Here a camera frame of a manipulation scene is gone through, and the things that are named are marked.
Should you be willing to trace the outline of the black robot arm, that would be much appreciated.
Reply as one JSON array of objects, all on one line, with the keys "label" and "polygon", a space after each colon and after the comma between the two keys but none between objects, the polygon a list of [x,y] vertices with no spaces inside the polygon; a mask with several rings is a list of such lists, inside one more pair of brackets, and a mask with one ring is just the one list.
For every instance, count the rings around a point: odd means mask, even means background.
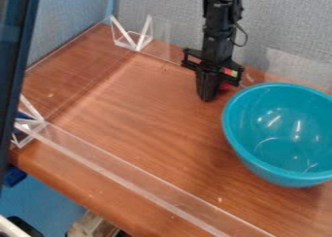
[{"label": "black robot arm", "polygon": [[186,48],[182,65],[195,71],[196,90],[203,101],[212,101],[222,84],[239,86],[246,68],[232,60],[236,33],[243,30],[242,0],[203,0],[204,41],[199,50]]}]

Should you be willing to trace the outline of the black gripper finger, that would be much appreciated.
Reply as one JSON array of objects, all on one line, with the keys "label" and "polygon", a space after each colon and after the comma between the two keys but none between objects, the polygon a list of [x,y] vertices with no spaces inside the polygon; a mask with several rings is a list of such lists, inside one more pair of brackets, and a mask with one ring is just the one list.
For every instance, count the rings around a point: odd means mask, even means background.
[{"label": "black gripper finger", "polygon": [[196,90],[200,99],[212,101],[220,86],[220,74],[215,72],[196,71]]}]

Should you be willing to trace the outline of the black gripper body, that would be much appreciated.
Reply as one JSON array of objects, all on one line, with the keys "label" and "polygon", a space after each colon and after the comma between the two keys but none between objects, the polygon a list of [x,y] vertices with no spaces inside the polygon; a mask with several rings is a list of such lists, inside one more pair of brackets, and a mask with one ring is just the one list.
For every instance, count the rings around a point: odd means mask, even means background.
[{"label": "black gripper body", "polygon": [[[220,74],[220,80],[232,85],[239,86],[242,82],[243,73],[246,71],[246,68],[238,64],[231,57],[226,58],[220,62],[210,62],[202,57],[202,52],[190,48],[186,48],[183,50],[183,60],[182,60],[182,66],[196,71],[199,68],[202,68],[207,72],[214,72]],[[228,75],[224,72],[224,69],[228,69],[231,71],[236,72],[235,76]]]}]

